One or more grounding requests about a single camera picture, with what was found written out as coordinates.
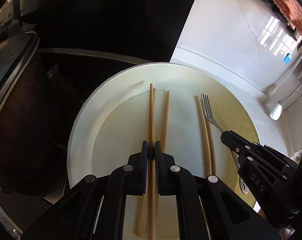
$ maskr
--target metal pot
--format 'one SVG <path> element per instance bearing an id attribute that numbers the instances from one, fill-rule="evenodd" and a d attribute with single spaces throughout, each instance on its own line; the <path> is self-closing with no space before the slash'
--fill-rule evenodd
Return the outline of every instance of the metal pot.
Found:
<path id="1" fill-rule="evenodd" d="M 37 195 L 28 187 L 57 137 L 59 111 L 37 53 L 35 32 L 0 44 L 0 187 Z"/>

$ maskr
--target pink towel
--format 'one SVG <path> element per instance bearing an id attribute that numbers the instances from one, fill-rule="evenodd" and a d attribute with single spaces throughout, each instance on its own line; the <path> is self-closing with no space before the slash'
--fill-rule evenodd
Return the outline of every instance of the pink towel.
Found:
<path id="1" fill-rule="evenodd" d="M 293 29 L 302 35 L 302 8 L 297 0 L 273 0 Z"/>

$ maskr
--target plate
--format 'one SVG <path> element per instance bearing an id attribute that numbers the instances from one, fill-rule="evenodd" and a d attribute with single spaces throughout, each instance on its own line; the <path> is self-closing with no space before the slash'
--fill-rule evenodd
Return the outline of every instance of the plate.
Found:
<path id="1" fill-rule="evenodd" d="M 147 139 L 148 91 L 153 83 L 155 97 L 155 139 L 162 135 L 165 93 L 170 91 L 166 153 L 177 165 L 203 177 L 205 157 L 200 117 L 195 96 L 205 93 L 212 112 L 224 130 L 233 130 L 249 141 L 259 142 L 254 125 L 241 103 L 219 82 L 199 70 L 170 63 L 151 63 L 120 72 L 98 87 L 80 110 L 68 145 L 68 176 L 73 187 L 87 174 L 110 174 L 141 151 Z M 221 133 L 211 126 L 217 162 L 217 176 L 251 207 L 255 199 L 238 188 L 238 175 Z M 138 239 L 135 226 L 139 197 L 128 196 L 124 239 Z M 174 196 L 161 196 L 156 224 L 157 239 L 179 238 Z"/>

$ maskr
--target spoon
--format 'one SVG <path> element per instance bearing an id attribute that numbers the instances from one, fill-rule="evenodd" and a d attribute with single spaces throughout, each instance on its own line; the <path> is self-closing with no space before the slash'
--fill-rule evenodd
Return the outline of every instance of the spoon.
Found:
<path id="1" fill-rule="evenodd" d="M 283 100 L 278 101 L 272 111 L 270 112 L 270 117 L 273 120 L 278 120 L 283 112 L 283 103 L 285 100 L 287 100 L 295 91 L 297 91 L 302 86 L 302 80 L 301 83 L 294 89 L 286 98 Z"/>

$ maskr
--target metal fork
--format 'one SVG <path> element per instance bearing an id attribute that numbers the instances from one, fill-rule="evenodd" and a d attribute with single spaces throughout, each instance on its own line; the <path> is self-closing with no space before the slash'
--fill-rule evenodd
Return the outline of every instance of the metal fork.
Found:
<path id="1" fill-rule="evenodd" d="M 205 112 L 205 115 L 206 115 L 207 119 L 209 120 L 209 122 L 212 123 L 216 128 L 218 128 L 221 133 L 224 132 L 213 117 L 209 97 L 207 95 L 201 94 L 201 98 L 202 98 L 204 112 Z M 235 153 L 231 149 L 230 149 L 230 152 L 231 152 L 232 158 L 235 162 L 236 168 L 239 169 L 240 164 L 238 162 L 238 158 L 236 157 Z M 249 188 L 247 187 L 247 185 L 245 185 L 245 183 L 241 177 L 239 177 L 238 183 L 240 185 L 240 189 L 241 189 L 242 193 L 247 194 L 249 192 Z"/>

